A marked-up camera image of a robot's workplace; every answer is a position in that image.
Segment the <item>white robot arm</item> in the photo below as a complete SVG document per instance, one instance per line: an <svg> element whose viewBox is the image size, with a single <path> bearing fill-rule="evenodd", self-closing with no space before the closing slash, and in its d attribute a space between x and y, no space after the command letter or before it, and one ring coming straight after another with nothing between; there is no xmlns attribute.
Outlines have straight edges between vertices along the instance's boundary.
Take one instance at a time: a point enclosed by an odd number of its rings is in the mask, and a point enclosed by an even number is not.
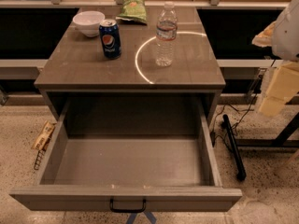
<svg viewBox="0 0 299 224"><path fill-rule="evenodd" d="M266 72L258 99L257 112L274 117L299 92L299 0L291 0L275 21L254 36L252 44L270 47L282 60Z"/></svg>

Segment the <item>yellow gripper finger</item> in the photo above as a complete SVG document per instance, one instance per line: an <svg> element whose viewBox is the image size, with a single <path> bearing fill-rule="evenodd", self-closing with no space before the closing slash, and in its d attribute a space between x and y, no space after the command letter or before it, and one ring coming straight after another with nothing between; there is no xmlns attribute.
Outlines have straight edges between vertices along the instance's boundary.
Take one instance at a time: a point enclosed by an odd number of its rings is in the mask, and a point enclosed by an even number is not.
<svg viewBox="0 0 299 224"><path fill-rule="evenodd" d="M257 112L276 116L299 92L299 62L285 62L265 74Z"/></svg>
<svg viewBox="0 0 299 224"><path fill-rule="evenodd" d="M271 47L274 28L275 22L273 21L263 31L254 36L251 43L261 48Z"/></svg>

